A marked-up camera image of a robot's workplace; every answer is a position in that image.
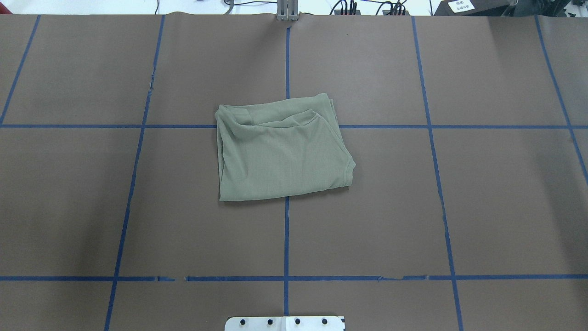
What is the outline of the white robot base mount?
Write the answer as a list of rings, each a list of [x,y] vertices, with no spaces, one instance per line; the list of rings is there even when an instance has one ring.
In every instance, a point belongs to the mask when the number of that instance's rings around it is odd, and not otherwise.
[[[256,316],[227,319],[225,331],[345,331],[339,316]]]

